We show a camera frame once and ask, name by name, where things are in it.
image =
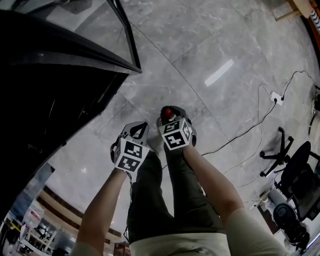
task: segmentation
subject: electrical outlet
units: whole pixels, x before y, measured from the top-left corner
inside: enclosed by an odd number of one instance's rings
[[[280,106],[282,106],[282,103],[284,102],[281,98],[282,98],[282,97],[281,97],[279,94],[275,93],[274,91],[271,92],[271,97],[270,97],[270,99],[271,99],[273,102],[275,102],[275,99],[276,99],[276,103],[279,104]]]

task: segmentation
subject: beige shirt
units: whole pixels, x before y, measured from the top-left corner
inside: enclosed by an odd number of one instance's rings
[[[226,235],[221,233],[168,234],[136,241],[132,256],[284,256],[287,255],[271,234],[246,209],[229,217]],[[76,243],[71,256],[98,256],[88,244]]]

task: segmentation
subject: marble floor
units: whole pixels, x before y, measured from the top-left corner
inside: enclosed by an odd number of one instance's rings
[[[93,2],[96,8],[103,5],[101,0]],[[156,128],[163,106],[177,105],[187,111],[198,133],[196,147],[206,153],[246,131],[273,107],[268,93],[260,87],[258,115],[259,85],[282,95],[285,82],[294,71],[302,70],[316,84],[320,82],[315,51],[302,21],[275,21],[275,17],[290,10],[282,0],[121,2],[131,22],[143,73],[130,76],[102,115],[49,160],[56,171],[47,185],[82,212],[112,171],[110,146],[126,124],[149,123],[149,144],[165,166],[162,140]],[[78,17],[81,22],[72,16],[65,25],[72,21],[71,30],[114,51],[120,48],[122,57],[128,58],[121,40],[108,41],[104,34],[106,24],[115,27],[110,33],[119,37],[122,33],[108,14],[95,21],[88,20],[87,14],[83,17],[80,13]],[[222,69],[223,75],[213,78]],[[259,176],[272,164],[261,159],[259,152],[279,149],[278,127],[294,137],[289,154],[308,139],[312,92],[311,79],[297,73],[283,105],[276,105],[261,125],[205,156],[234,184],[247,208],[275,179],[275,175]],[[313,143],[312,149],[319,153],[320,143]],[[163,170],[162,190],[168,210],[174,214],[167,167]],[[120,232],[126,227],[129,193],[126,180],[111,224]]]

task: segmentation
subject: person's leg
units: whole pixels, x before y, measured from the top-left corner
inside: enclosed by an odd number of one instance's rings
[[[188,233],[225,233],[220,217],[203,195],[182,150],[164,145],[174,197],[174,219]]]
[[[130,244],[172,233],[174,218],[162,197],[161,182],[161,162],[156,153],[150,151],[132,184],[132,202],[126,222]]]

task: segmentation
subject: black stand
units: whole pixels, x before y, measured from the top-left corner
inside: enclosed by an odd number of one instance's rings
[[[267,177],[277,166],[282,166],[284,163],[287,163],[290,160],[290,156],[287,155],[292,143],[294,142],[294,138],[291,136],[288,138],[289,144],[285,147],[285,131],[283,128],[279,127],[279,132],[281,132],[281,148],[278,154],[273,155],[265,155],[264,151],[260,152],[260,157],[263,159],[274,159],[276,160],[271,168],[264,173],[263,171],[260,173],[261,177]]]

